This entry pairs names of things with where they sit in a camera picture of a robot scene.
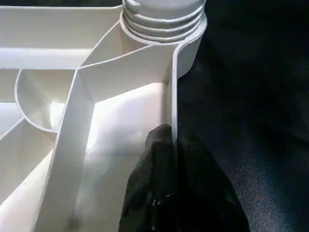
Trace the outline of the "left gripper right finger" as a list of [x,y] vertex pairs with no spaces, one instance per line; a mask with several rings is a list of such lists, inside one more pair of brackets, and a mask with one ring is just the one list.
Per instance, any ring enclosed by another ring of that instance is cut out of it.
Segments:
[[180,230],[248,232],[249,222],[231,181],[198,134],[178,132]]

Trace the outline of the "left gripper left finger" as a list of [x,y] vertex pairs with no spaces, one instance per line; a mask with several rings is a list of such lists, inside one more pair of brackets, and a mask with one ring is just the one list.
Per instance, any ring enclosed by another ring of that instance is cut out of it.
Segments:
[[151,130],[130,174],[118,231],[176,231],[176,160],[171,126]]

